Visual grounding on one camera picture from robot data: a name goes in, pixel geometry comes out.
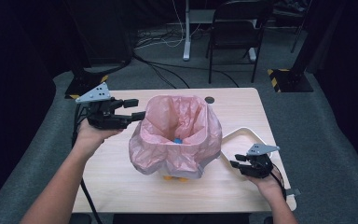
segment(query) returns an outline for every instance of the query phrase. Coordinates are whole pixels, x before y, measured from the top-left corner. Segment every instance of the wooden table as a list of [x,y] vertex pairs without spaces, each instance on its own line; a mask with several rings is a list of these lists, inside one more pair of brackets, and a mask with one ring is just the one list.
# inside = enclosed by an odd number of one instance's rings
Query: wooden table
[[[268,145],[275,145],[269,122],[256,89],[185,89],[152,91],[111,91],[117,99],[139,99],[139,106],[120,108],[117,114],[129,115],[145,110],[148,100],[161,94],[212,96],[213,112],[222,124],[223,136],[240,127],[252,129]],[[101,145],[89,160],[84,180],[98,212],[102,213],[253,213],[270,211],[256,186],[233,170],[222,157],[205,167],[201,179],[181,182],[165,180],[158,172],[142,175],[129,158],[129,140],[138,122]],[[289,181],[279,152],[271,158],[281,170],[285,187]],[[293,196],[287,197],[292,210]],[[73,212],[90,212],[89,203],[79,189]]]

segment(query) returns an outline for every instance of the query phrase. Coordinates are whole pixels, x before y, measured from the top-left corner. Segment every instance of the gray carpet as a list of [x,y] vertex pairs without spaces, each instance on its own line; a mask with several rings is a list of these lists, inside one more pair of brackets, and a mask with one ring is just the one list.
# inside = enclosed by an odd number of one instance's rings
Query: gray carpet
[[[306,74],[314,92],[276,93],[267,74],[267,69],[293,65],[305,35],[301,36],[296,52],[292,54],[293,30],[268,29],[253,84],[250,83],[252,66],[215,69],[241,70],[227,73],[240,87],[253,87],[259,91],[275,141],[282,149],[281,156],[290,183],[302,192],[296,197],[295,215],[299,222],[358,223],[358,156],[335,123],[317,81],[312,74]],[[189,62],[182,60],[183,42],[178,47],[157,44],[135,52],[152,62],[207,68],[208,60],[204,57],[207,40],[207,35],[193,40]],[[236,57],[239,59],[241,54],[216,52],[216,60]],[[218,72],[213,73],[213,83],[208,84],[206,69],[164,67],[185,80],[190,88],[236,87],[228,77]],[[175,75],[164,71],[161,74],[174,87],[186,88]],[[54,79],[57,85],[54,103],[33,143],[0,192],[0,223],[19,222],[70,150],[75,103],[63,99],[63,96],[72,77],[67,72]],[[110,75],[107,84],[112,91],[172,88],[149,65],[136,60]],[[112,214],[101,216],[103,223],[112,222]],[[263,223],[266,216],[270,214],[252,214],[251,223]]]

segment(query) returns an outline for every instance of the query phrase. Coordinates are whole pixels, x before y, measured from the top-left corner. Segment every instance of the hand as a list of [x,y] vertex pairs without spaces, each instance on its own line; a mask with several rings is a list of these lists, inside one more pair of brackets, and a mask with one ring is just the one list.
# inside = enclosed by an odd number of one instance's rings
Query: hand
[[[278,180],[282,181],[281,174],[275,167],[272,169],[272,173],[278,178]],[[265,178],[256,178],[252,176],[246,177],[257,186],[260,193],[268,202],[271,202],[277,197],[282,198],[281,186],[276,179],[272,177],[272,175]]]
[[84,119],[80,123],[76,143],[73,150],[77,150],[89,159],[103,141],[110,136],[123,132],[120,130],[99,130],[89,125],[89,121]]

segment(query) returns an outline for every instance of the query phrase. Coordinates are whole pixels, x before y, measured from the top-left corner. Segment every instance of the trash bag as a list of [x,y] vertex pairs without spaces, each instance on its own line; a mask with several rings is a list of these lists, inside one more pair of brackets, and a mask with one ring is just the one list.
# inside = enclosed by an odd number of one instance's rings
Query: trash bag
[[158,95],[145,112],[129,143],[135,169],[201,178],[221,151],[222,127],[212,108],[198,96]]

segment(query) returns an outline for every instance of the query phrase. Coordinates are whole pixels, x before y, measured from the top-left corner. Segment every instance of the person's right arm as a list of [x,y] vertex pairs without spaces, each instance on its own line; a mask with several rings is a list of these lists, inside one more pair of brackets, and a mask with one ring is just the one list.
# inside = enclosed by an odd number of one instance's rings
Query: person's right arm
[[[278,171],[273,169],[273,174],[278,178],[281,178]],[[297,224],[295,215],[290,210],[289,205],[286,203],[286,200],[282,196],[281,186],[278,182],[269,175],[265,178],[255,178],[251,176],[246,176],[250,181],[257,185],[258,190],[267,200],[269,206],[272,210],[272,217],[274,219],[274,224]]]

